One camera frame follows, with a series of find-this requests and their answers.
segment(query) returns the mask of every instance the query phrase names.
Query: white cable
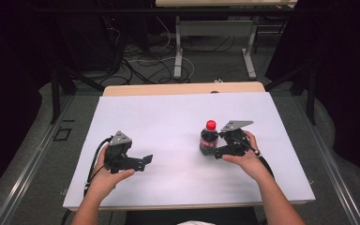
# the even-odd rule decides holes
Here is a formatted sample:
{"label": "white cable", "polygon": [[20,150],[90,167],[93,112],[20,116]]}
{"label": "white cable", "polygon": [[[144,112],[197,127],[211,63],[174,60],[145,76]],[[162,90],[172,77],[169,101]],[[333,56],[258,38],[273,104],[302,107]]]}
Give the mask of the white cable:
{"label": "white cable", "polygon": [[169,32],[168,27],[166,27],[165,23],[163,23],[163,21],[160,20],[159,17],[157,17],[157,19],[160,21],[160,23],[163,25],[163,27],[165,27],[166,34],[168,35],[168,43],[166,43],[166,45],[162,47],[162,49],[165,49],[171,43],[171,32]]}

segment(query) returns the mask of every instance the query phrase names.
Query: cable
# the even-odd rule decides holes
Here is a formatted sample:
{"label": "cable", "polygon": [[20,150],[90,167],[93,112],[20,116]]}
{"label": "cable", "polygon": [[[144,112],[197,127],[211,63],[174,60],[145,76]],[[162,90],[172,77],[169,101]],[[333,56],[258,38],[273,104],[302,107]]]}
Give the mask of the cable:
{"label": "cable", "polygon": [[93,180],[93,178],[95,178],[96,174],[98,174],[99,171],[101,171],[101,169],[103,169],[104,165],[102,165],[100,168],[98,168],[98,170],[95,172],[95,174],[93,174],[93,176],[90,178],[90,181]]}
{"label": "cable", "polygon": [[150,79],[151,77],[153,77],[155,74],[157,74],[158,72],[160,72],[162,69],[164,69],[164,68],[166,68],[167,70],[168,70],[168,72],[169,72],[169,76],[171,77],[172,76],[172,72],[171,72],[171,70],[169,69],[169,67],[168,66],[166,66],[164,63],[162,63],[162,62],[160,62],[164,67],[163,68],[161,68],[160,70],[158,70],[157,72],[155,72],[155,73],[153,73],[153,74],[151,74],[149,77],[148,77],[148,79]]}
{"label": "cable", "polygon": [[[165,66],[165,67],[166,67],[166,69],[169,69],[169,68],[174,68],[176,66]],[[165,67],[163,67],[163,68],[159,69],[158,71],[154,72],[153,74],[151,74],[148,77],[148,79],[151,79],[153,76],[156,76]],[[184,67],[183,67],[183,69],[186,71],[186,73],[187,73],[186,77],[188,78],[188,70],[186,70]],[[171,73],[169,74],[169,77],[160,78],[158,80],[159,83],[168,83],[169,81],[176,81],[177,83],[180,83],[177,79],[173,78],[173,75]]]}
{"label": "cable", "polygon": [[225,42],[227,42],[227,40],[230,38],[231,36],[228,36],[223,42],[221,42],[221,44],[219,44],[215,49],[213,50],[191,50],[190,48],[189,49],[186,49],[182,46],[182,48],[186,51],[186,52],[192,52],[192,53],[212,53],[212,52],[226,52],[228,51],[230,48],[233,47],[233,44],[235,43],[235,36],[232,37],[232,43],[229,47],[227,47],[227,49],[224,49],[224,50],[218,50],[218,48],[220,48],[221,46],[223,46],[223,44]]}
{"label": "cable", "polygon": [[141,51],[140,48],[136,45],[128,44],[124,50],[124,57],[133,57],[135,55],[142,55],[142,54],[144,54],[144,52]]}
{"label": "cable", "polygon": [[146,79],[140,72],[136,71],[128,62],[128,60],[123,59],[122,63],[124,64],[125,67],[127,67],[128,69],[130,69],[130,71],[133,72],[134,75],[136,75],[136,77],[138,77],[140,80],[144,81],[144,83],[146,84],[155,84],[154,82],[151,82],[150,80]]}
{"label": "cable", "polygon": [[71,210],[67,209],[66,213],[63,215],[63,218],[61,219],[61,225],[65,225],[66,221],[68,219],[68,216],[71,214]]}
{"label": "cable", "polygon": [[[153,58],[156,58],[156,59],[154,59],[154,60],[148,60],[148,59],[144,60],[144,59],[142,59],[142,57],[144,57],[144,56],[150,56],[150,57],[153,57]],[[159,53],[150,52],[148,55],[142,55],[137,60],[132,60],[131,62],[137,62],[140,66],[143,66],[143,67],[153,67],[153,66],[156,66],[158,64],[162,64],[162,56]],[[155,63],[155,64],[144,65],[144,64],[141,64],[141,63]]]}
{"label": "cable", "polygon": [[169,32],[168,27],[166,27],[165,23],[163,23],[163,21],[159,17],[157,17],[157,19],[160,21],[160,23],[166,29],[166,35],[168,36],[168,43],[162,47],[162,49],[165,49],[171,43],[171,32]]}
{"label": "cable", "polygon": [[90,187],[90,182],[92,182],[92,179],[93,177],[95,177],[95,175],[92,176],[92,173],[93,173],[93,169],[95,169],[95,163],[96,163],[96,159],[98,158],[98,153],[100,152],[100,148],[102,147],[102,145],[104,143],[109,143],[111,141],[111,139],[113,138],[113,136],[111,136],[110,138],[108,139],[105,139],[103,142],[101,142],[101,144],[98,146],[97,150],[96,150],[96,153],[95,153],[95,156],[93,157],[93,160],[92,160],[92,164],[90,165],[90,170],[89,170],[89,174],[87,175],[87,180],[86,180],[86,184],[85,184],[85,187],[84,187],[84,191],[83,191],[83,196],[86,195],[87,193],[87,190],[89,189]]}
{"label": "cable", "polygon": [[[191,74],[189,75],[189,77],[187,78],[188,80],[194,75],[194,71],[195,71],[195,67],[194,65],[191,63],[191,61],[189,61],[189,59],[185,58],[185,57],[182,57],[180,56],[182,59],[185,59],[189,62],[189,64],[192,66],[192,71],[191,71]],[[131,61],[128,61],[129,63],[134,63],[134,62],[157,62],[157,61],[166,61],[166,60],[170,60],[170,59],[175,59],[176,56],[174,57],[169,57],[169,58],[165,58],[165,59],[158,59],[158,60],[131,60]]]}
{"label": "cable", "polygon": [[111,224],[111,220],[113,219],[113,211],[111,211],[111,215],[110,215],[110,221],[108,221],[108,224]]}
{"label": "cable", "polygon": [[274,173],[271,170],[270,165],[268,165],[268,162],[264,159],[264,157],[262,157],[262,154],[259,150],[254,149],[252,146],[250,146],[249,144],[242,142],[238,139],[232,138],[234,141],[239,142],[241,144],[243,144],[245,147],[249,148],[250,150],[252,150],[254,152],[254,154],[257,156],[257,158],[259,159],[259,161],[262,163],[262,165],[264,165],[265,169],[267,169],[267,171],[274,177]]}
{"label": "cable", "polygon": [[224,78],[225,76],[228,76],[229,74],[234,73],[234,72],[239,73],[239,80],[241,80],[241,77],[242,77],[242,76],[245,76],[245,71],[244,71],[244,70],[241,70],[241,69],[232,69],[232,70],[226,71],[225,73],[218,74],[218,75],[216,76],[216,80],[223,80],[223,78]]}
{"label": "cable", "polygon": [[118,85],[125,85],[125,84],[129,85],[129,84],[130,84],[130,79],[126,79],[126,78],[121,77],[121,76],[111,76],[111,77],[109,77],[109,78],[106,78],[106,79],[101,80],[98,84],[102,85],[105,81],[107,81],[107,80],[109,80],[109,79],[113,79],[113,78],[120,78],[120,79],[125,80],[124,83],[121,83],[121,84],[118,84]]}

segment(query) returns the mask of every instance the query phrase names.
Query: forearm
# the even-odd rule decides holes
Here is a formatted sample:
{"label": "forearm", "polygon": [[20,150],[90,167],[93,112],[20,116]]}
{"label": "forearm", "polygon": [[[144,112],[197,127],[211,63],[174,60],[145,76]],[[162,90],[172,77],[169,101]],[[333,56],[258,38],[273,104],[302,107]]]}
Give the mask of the forearm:
{"label": "forearm", "polygon": [[257,180],[257,183],[268,224],[305,224],[269,173]]}
{"label": "forearm", "polygon": [[98,224],[98,208],[100,204],[100,200],[96,200],[86,195],[77,211],[77,214],[75,215],[75,218],[72,220],[72,224]]}

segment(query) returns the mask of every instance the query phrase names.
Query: white table surface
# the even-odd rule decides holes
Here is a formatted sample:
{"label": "white table surface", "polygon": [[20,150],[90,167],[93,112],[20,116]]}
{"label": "white table surface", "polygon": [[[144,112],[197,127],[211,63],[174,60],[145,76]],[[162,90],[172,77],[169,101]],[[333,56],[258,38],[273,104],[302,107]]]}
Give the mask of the white table surface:
{"label": "white table surface", "polygon": [[297,0],[157,0],[158,7],[241,7],[295,5]]}
{"label": "white table surface", "polygon": [[[269,93],[101,97],[63,206],[76,210],[98,145],[121,130],[132,139],[131,158],[154,155],[144,172],[119,183],[100,209],[139,210],[239,206],[262,203],[256,182],[239,167],[199,150],[209,119],[217,129],[230,120],[257,137],[278,185],[292,203],[314,201]],[[224,145],[219,139],[218,146]]]}

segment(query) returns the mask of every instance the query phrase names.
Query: table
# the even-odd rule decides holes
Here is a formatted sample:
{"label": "table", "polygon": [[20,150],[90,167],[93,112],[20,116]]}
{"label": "table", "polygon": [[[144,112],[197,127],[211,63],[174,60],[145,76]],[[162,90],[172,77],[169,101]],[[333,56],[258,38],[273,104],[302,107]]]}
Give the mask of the table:
{"label": "table", "polygon": [[[267,7],[276,5],[295,5],[297,0],[157,0],[158,7]],[[258,26],[258,17],[251,21],[181,21],[176,16],[176,58],[173,77],[181,77],[183,49],[181,36],[238,36],[247,37],[247,47],[242,49],[248,77],[257,79],[250,53]]]}
{"label": "table", "polygon": [[117,130],[133,141],[129,157],[154,158],[144,172],[118,184],[100,210],[262,204],[256,182],[239,167],[200,152],[200,132],[208,119],[215,119],[217,128],[229,120],[253,120],[246,128],[256,135],[286,197],[291,203],[315,200],[270,94],[259,82],[221,82],[107,87],[63,206],[77,210],[96,148]]}

